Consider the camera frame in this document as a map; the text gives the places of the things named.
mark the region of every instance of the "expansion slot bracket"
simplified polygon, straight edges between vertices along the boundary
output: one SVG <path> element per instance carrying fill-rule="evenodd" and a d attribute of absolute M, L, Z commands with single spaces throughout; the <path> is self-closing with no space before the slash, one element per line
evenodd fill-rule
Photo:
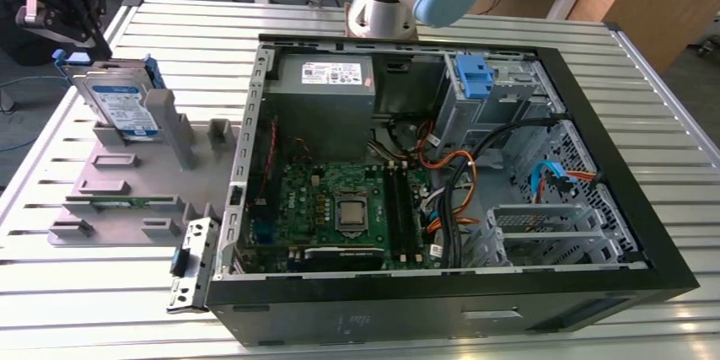
<path fill-rule="evenodd" d="M 183 245 L 174 254 L 170 268 L 174 278 L 170 305 L 166 309 L 169 314 L 209 311 L 206 293 L 219 231 L 221 226 L 213 218 L 201 218 L 189 225 Z"/>

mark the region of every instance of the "ram slot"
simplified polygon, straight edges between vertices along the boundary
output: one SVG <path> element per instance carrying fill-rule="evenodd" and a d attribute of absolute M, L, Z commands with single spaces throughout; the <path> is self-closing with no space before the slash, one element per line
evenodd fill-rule
<path fill-rule="evenodd" d="M 407 181 L 407 171 L 399 170 L 395 175 L 395 193 L 398 196 L 398 211 L 401 217 L 401 229 L 403 234 L 403 247 L 407 261 L 415 261 L 415 256 L 421 254 L 418 248 L 418 233 L 414 216 L 414 197 Z"/>
<path fill-rule="evenodd" d="M 387 167 L 383 170 L 383 187 L 386 189 L 386 218 L 387 230 L 391 237 L 391 255 L 394 260 L 403 255 L 403 233 L 401 225 L 401 211 L 398 207 L 397 168 Z"/>

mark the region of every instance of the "power supply label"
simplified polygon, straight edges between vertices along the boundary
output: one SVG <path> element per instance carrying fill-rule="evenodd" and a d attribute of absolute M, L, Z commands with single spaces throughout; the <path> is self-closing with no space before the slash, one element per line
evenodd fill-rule
<path fill-rule="evenodd" d="M 158 124 L 141 103 L 142 93 L 135 86 L 93 86 L 97 100 L 115 127 L 129 135 L 158 134 Z"/>
<path fill-rule="evenodd" d="M 361 64 L 307 62 L 303 64 L 303 84 L 363 84 Z"/>

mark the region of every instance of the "blue drive bracket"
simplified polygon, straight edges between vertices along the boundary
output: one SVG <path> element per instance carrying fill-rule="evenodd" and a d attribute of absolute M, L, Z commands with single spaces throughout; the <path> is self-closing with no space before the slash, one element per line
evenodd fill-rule
<path fill-rule="evenodd" d="M 458 55 L 458 76 L 465 85 L 465 97 L 487 99 L 495 85 L 494 70 L 482 55 Z"/>

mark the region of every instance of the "metal table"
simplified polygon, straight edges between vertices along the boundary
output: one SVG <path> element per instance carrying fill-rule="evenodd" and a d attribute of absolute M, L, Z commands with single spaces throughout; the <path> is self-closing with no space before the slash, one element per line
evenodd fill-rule
<path fill-rule="evenodd" d="M 241 122 L 258 34 L 343 30 L 341 9 L 146 0 L 121 9 L 107 35 L 118 57 L 151 53 L 161 60 L 178 110 L 193 121 Z M 39 348 L 0 357 L 719 356 L 720 153 L 625 34 L 595 23 L 489 17 L 419 31 L 423 40 L 562 50 L 702 288 L 573 334 L 247 349 L 213 314 L 166 315 L 171 248 L 47 243 L 95 142 L 94 115 L 71 89 L 0 198 L 0 348 Z"/>

